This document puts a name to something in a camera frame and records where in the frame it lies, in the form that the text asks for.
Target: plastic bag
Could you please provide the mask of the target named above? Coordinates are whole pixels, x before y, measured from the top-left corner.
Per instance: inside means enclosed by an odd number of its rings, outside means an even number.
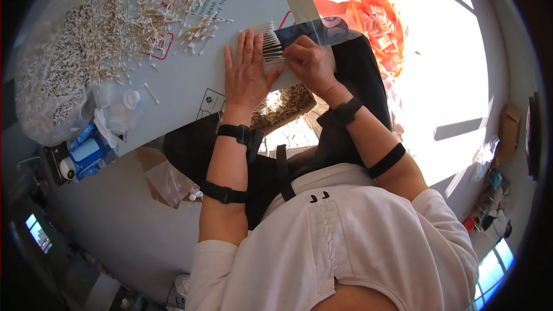
[[[358,30],[369,39],[380,71],[399,76],[408,30],[399,20],[395,5],[388,0],[349,0],[346,13],[355,18]]]
[[[79,86],[62,91],[46,84],[64,30],[74,29],[66,26],[66,15],[76,12],[73,9],[85,2],[87,0],[52,0],[25,38],[18,55],[15,79],[17,117],[23,132],[45,146],[74,139],[93,115],[94,99],[86,79]],[[75,15],[84,21],[89,17],[88,11]],[[64,72],[69,73],[75,68],[74,65],[63,67],[68,70]]]
[[[171,207],[186,197],[194,184],[169,161],[158,164],[144,174]]]
[[[476,155],[474,156],[473,163],[477,163],[474,174],[471,181],[478,182],[486,175],[489,166],[492,164],[492,160],[495,157],[495,149],[499,143],[499,137],[497,135],[492,136],[492,140],[482,145]]]

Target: white table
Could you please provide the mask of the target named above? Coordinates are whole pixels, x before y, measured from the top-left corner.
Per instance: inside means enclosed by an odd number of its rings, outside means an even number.
[[[306,2],[306,5],[313,4],[311,0]],[[219,17],[234,20],[233,23],[217,30],[216,37],[211,39],[202,56],[198,55],[198,51],[196,55],[192,55],[190,50],[173,55],[181,42],[173,40],[173,34],[180,28],[177,22],[171,25],[171,30],[167,33],[166,43],[169,47],[165,48],[164,54],[159,51],[151,59],[142,57],[142,67],[139,67],[135,60],[127,64],[128,67],[135,68],[135,71],[129,73],[132,85],[129,85],[126,76],[121,74],[124,85],[120,90],[140,91],[142,100],[139,106],[144,116],[134,130],[127,132],[126,141],[116,138],[117,146],[114,150],[118,156],[221,110],[225,106],[223,46],[229,44],[234,47],[238,31],[267,21],[273,21],[276,29],[290,26],[294,23],[292,12],[295,12],[289,9],[287,0],[205,0],[202,10],[206,15],[211,15],[213,10],[216,10],[219,11]],[[151,67],[152,63],[155,63],[159,73]],[[276,66],[279,64],[268,65],[266,70]],[[159,104],[146,88],[140,88],[145,82],[159,100]],[[297,82],[294,75],[285,69],[274,89],[291,86]]]

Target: window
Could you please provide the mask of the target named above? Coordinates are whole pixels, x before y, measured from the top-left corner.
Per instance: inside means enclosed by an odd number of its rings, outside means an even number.
[[[472,304],[474,310],[481,310],[492,298],[513,261],[513,252],[511,252],[505,239],[502,238],[478,266],[480,275],[476,284],[474,303]]]
[[[33,236],[42,251],[44,251],[44,253],[48,253],[52,247],[52,243],[50,242],[50,238],[48,238],[42,229],[42,226],[38,223],[34,214],[31,214],[27,221],[25,221],[25,225],[27,225],[29,232],[31,232],[31,236]]]

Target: black wrist strap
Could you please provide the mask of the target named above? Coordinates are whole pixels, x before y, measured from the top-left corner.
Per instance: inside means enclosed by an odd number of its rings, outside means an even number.
[[[368,168],[367,173],[373,179],[381,176],[388,169],[392,168],[404,154],[405,148],[403,144],[398,143],[382,160],[378,161],[373,167]]]
[[[355,120],[355,114],[361,106],[363,106],[361,100],[352,98],[347,104],[341,104],[336,107],[336,109],[332,111],[332,115],[338,120],[338,122],[346,126]]]
[[[238,143],[244,144],[247,147],[245,156],[248,163],[255,161],[257,151],[259,150],[261,141],[263,141],[263,132],[250,130],[245,125],[220,125],[217,129],[217,136],[234,137]]]
[[[252,131],[245,125],[221,125],[217,130],[217,136],[234,137],[238,143],[244,144],[248,148],[252,147]]]
[[[248,199],[247,191],[235,191],[230,187],[219,186],[208,181],[204,181],[204,183],[200,186],[200,190],[204,193],[204,195],[215,198],[223,204],[245,203]]]

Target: cotton swab bundle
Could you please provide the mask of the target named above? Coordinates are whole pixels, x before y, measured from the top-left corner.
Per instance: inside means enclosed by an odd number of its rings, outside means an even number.
[[[255,35],[263,34],[263,62],[265,64],[283,62],[283,49],[277,34],[274,33],[273,21],[251,27]]]

